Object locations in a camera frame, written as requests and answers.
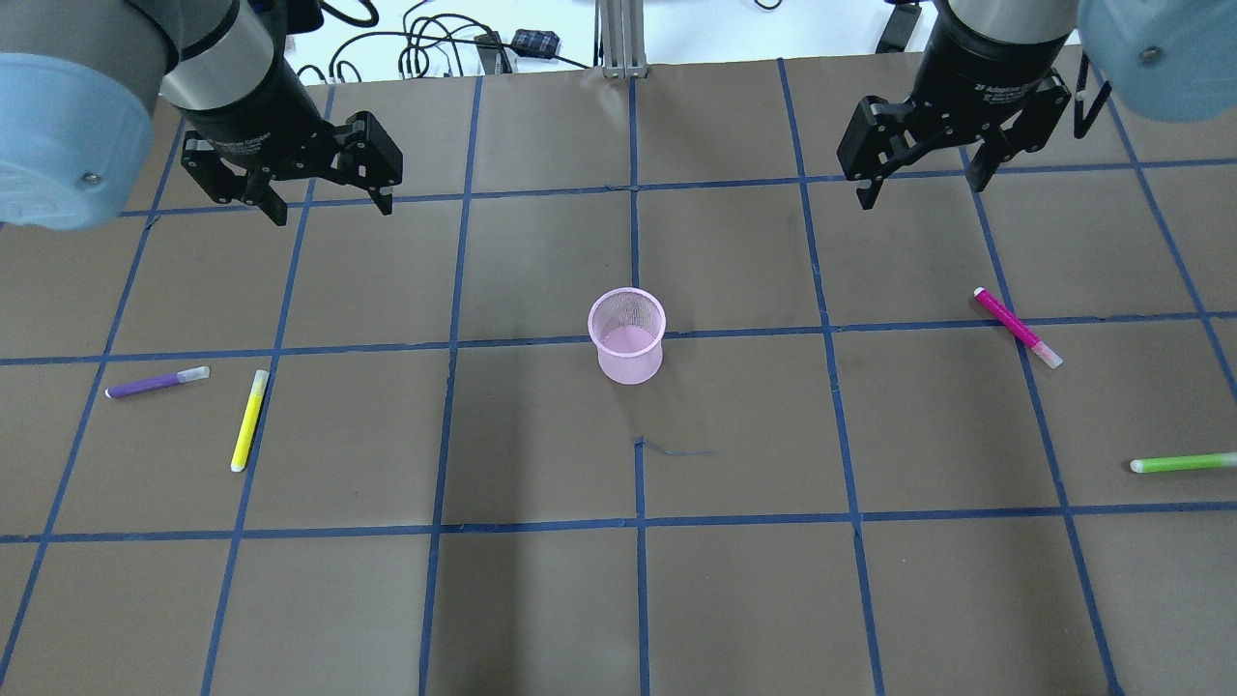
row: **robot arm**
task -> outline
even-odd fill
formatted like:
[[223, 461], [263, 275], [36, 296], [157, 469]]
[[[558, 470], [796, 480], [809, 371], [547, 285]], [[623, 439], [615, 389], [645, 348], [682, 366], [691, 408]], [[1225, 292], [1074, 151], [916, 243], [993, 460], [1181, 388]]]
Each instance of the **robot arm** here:
[[[1141, 115], [1204, 120], [1237, 103], [1237, 2], [1226, 0], [938, 0], [910, 95], [865, 96], [837, 147], [865, 209], [925, 153], [982, 141], [967, 180], [1040, 150], [1070, 100], [1053, 61], [1079, 28], [1091, 59]], [[1006, 127], [1003, 124], [1013, 119]]]
[[285, 33], [322, 25], [320, 11], [306, 12], [317, 2], [263, 5], [260, 17], [246, 0], [0, 2], [0, 93], [10, 96], [0, 220], [79, 229], [119, 214], [160, 93], [194, 129], [181, 163], [213, 200], [286, 224], [271, 180], [319, 176], [365, 189], [390, 214], [400, 148], [367, 111], [338, 127], [323, 120], [280, 49]]

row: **purple marker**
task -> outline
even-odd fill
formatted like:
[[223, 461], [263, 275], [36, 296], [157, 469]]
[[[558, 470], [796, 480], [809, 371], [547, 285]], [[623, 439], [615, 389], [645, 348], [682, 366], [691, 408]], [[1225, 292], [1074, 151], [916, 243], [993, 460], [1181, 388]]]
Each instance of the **purple marker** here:
[[181, 371], [172, 375], [161, 375], [158, 377], [148, 377], [146, 380], [139, 380], [137, 382], [130, 382], [129, 384], [120, 384], [104, 389], [103, 393], [108, 399], [121, 399], [124, 397], [132, 397], [134, 394], [141, 394], [142, 392], [153, 392], [156, 389], [163, 389], [165, 387], [176, 387], [177, 384], [184, 384], [186, 382], [194, 382], [198, 380], [207, 380], [210, 377], [210, 368], [200, 367], [193, 368], [192, 371]]

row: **yellow marker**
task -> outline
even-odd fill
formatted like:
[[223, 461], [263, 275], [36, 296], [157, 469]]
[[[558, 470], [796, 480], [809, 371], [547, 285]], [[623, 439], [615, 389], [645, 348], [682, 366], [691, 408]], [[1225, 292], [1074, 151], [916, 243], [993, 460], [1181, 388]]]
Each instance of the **yellow marker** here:
[[262, 398], [266, 397], [266, 380], [271, 373], [254, 373], [254, 387], [249, 391], [249, 404], [245, 405], [245, 419], [240, 422], [240, 435], [236, 436], [236, 450], [233, 452], [233, 471], [245, 471], [249, 464], [249, 449], [254, 445], [254, 430], [257, 429], [257, 415], [262, 413]]

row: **pink marker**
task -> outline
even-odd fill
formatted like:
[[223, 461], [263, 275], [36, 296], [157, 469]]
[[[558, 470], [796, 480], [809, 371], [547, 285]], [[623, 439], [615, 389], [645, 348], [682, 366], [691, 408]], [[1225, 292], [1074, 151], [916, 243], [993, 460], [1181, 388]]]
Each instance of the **pink marker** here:
[[1016, 316], [1013, 312], [1011, 312], [1008, 307], [1002, 304], [1001, 300], [997, 299], [991, 292], [988, 292], [982, 287], [976, 287], [975, 298], [980, 300], [980, 304], [983, 304], [990, 312], [992, 312], [993, 316], [999, 319], [1001, 323], [1006, 324], [1006, 328], [1008, 328], [1011, 333], [1017, 335], [1018, 340], [1025, 342], [1027, 346], [1030, 347], [1030, 352], [1039, 356], [1039, 360], [1044, 361], [1044, 363], [1047, 363], [1048, 367], [1053, 368], [1054, 371], [1058, 367], [1060, 367], [1060, 365], [1064, 362], [1061, 361], [1060, 356], [1054, 354], [1051, 347], [1049, 347], [1048, 344], [1043, 341], [1043, 339], [1035, 335], [1035, 331], [1027, 328], [1027, 324], [1022, 323], [1022, 319]]

